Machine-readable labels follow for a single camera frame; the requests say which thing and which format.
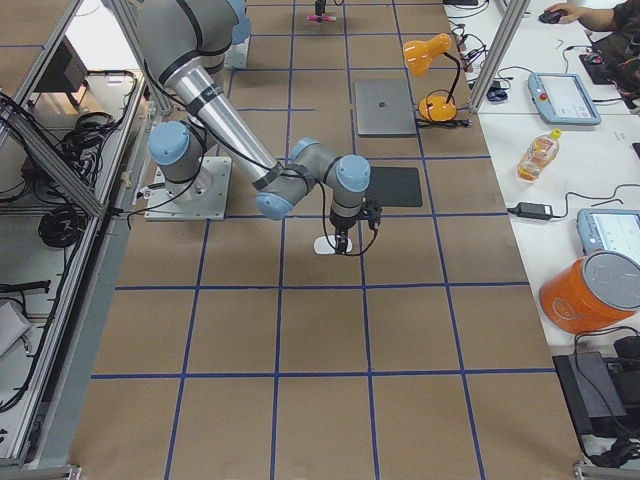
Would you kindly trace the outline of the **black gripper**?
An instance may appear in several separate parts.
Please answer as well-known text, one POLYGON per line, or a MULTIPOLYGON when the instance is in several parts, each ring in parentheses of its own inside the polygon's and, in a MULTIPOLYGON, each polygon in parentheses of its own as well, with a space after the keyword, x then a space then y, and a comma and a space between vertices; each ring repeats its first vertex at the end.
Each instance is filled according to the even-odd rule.
POLYGON ((359 221, 360 214, 354 216, 341 216, 337 213, 330 214, 330 223, 334 228, 335 253, 345 255, 348 253, 349 231, 359 221))

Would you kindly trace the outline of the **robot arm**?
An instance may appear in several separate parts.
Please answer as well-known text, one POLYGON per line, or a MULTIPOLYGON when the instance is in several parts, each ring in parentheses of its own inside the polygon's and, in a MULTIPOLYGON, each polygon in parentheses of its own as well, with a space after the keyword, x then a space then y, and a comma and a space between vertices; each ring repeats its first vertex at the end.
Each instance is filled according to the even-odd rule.
POLYGON ((360 220, 372 231, 381 223, 378 201, 366 196, 369 162, 341 156, 320 141, 303 138, 281 165, 246 125, 214 76, 229 48, 250 34, 242 1, 145 1, 137 14, 137 35, 145 69, 164 95, 183 106, 197 124, 193 134, 180 122, 156 128, 150 150, 168 183, 180 185, 196 174, 199 155, 218 142, 257 191, 256 206, 271 220, 285 218, 316 186, 330 188, 323 225, 335 232, 323 243, 330 252, 349 252, 349 231, 360 220))

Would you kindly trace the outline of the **person's hand on mouse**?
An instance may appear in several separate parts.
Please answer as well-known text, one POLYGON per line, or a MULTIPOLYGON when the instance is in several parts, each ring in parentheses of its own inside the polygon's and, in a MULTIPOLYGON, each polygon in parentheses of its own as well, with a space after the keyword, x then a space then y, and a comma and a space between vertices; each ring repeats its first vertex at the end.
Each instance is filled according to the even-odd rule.
POLYGON ((544 9, 543 13, 555 15, 559 17, 559 23, 572 23, 577 21, 585 12, 585 9, 579 5, 564 2, 556 3, 544 9))

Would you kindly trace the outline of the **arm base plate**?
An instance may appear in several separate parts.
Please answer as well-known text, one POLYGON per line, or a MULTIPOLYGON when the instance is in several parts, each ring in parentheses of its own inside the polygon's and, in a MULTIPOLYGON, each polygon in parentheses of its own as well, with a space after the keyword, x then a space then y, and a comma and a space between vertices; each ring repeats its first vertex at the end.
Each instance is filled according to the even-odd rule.
POLYGON ((195 182, 174 184, 165 180, 160 166, 156 167, 155 182, 162 183, 147 197, 149 221, 222 221, 225 217, 228 188, 232 170, 229 157, 206 156, 195 182))

